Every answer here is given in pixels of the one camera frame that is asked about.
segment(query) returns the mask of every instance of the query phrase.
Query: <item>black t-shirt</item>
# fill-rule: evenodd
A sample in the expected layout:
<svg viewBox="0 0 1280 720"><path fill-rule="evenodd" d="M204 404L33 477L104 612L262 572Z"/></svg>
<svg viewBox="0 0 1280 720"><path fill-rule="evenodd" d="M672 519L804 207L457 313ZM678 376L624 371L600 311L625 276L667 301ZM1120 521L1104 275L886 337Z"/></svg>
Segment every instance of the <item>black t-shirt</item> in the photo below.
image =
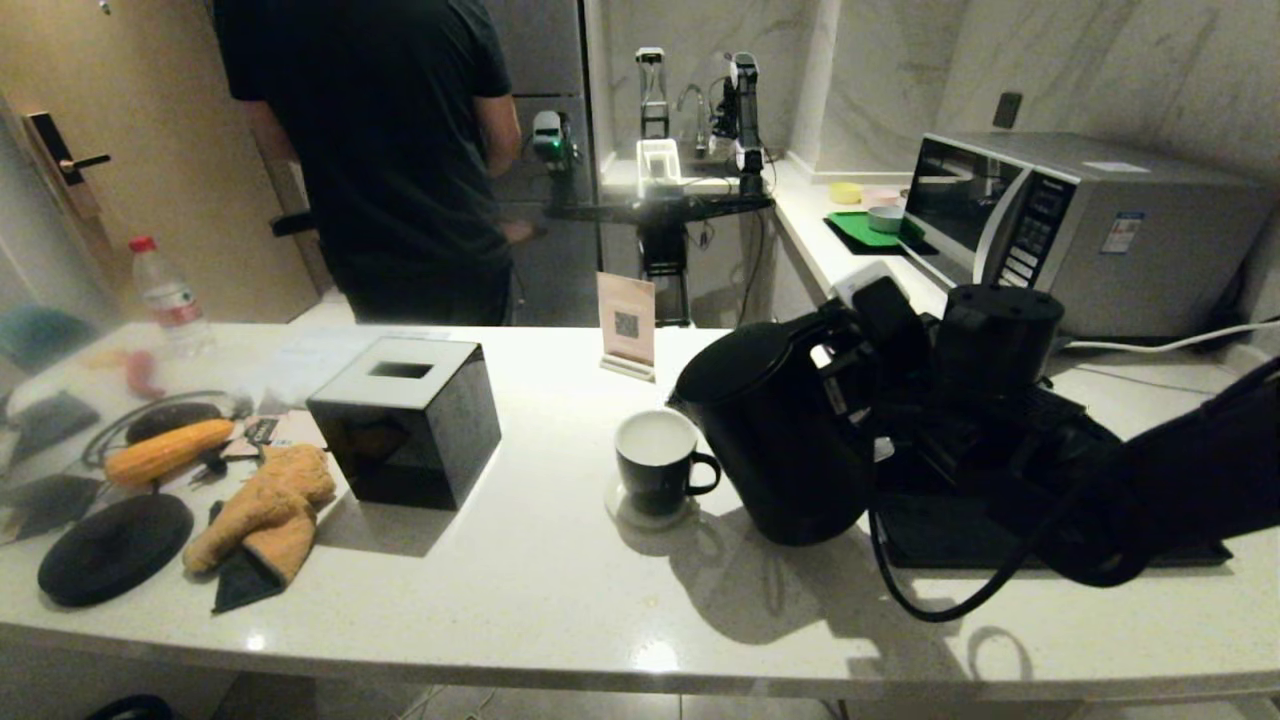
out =
<svg viewBox="0 0 1280 720"><path fill-rule="evenodd" d="M498 268L472 96L511 81L480 0L216 0L238 100L265 100L302 163L326 251Z"/></svg>

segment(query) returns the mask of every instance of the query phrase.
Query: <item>microwave control panel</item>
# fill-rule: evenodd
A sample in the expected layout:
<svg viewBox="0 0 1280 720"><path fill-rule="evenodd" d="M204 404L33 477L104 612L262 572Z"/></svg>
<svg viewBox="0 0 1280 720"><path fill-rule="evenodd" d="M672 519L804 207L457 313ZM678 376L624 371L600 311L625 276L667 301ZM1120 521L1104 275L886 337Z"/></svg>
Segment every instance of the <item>microwave control panel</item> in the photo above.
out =
<svg viewBox="0 0 1280 720"><path fill-rule="evenodd" d="M1010 287L1036 287L1044 259L1053 246L1075 186L1041 173L1032 174L1027 201L1014 225L1014 241L1001 261L996 282Z"/></svg>

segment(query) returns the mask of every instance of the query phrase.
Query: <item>tissue box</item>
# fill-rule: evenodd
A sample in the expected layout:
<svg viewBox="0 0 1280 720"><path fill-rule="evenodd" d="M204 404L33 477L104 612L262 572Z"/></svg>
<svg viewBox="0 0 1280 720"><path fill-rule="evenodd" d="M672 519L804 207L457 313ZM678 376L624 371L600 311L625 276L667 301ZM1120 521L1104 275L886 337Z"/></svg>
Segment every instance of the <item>tissue box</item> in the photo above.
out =
<svg viewBox="0 0 1280 720"><path fill-rule="evenodd" d="M367 502L457 510L502 438L474 342L383 338L307 409Z"/></svg>

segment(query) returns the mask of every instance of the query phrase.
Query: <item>yellow bowl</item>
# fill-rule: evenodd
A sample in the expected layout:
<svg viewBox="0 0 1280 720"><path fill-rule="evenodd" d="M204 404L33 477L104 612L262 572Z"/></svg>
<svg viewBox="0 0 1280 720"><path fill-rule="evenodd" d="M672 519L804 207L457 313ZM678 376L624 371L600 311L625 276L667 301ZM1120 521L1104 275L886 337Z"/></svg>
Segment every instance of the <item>yellow bowl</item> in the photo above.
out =
<svg viewBox="0 0 1280 720"><path fill-rule="evenodd" d="M833 182L827 186L827 195L832 202L858 205L863 201L863 186L856 182Z"/></svg>

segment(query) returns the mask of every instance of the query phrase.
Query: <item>red bottle cap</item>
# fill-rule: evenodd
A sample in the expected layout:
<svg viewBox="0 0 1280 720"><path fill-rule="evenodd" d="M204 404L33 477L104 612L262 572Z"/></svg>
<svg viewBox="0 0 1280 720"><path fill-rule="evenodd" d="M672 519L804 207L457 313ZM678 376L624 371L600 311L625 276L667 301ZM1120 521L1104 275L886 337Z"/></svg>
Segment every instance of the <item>red bottle cap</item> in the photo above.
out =
<svg viewBox="0 0 1280 720"><path fill-rule="evenodd" d="M129 241L129 250L134 252L150 252L156 249L156 241L148 234L140 234Z"/></svg>

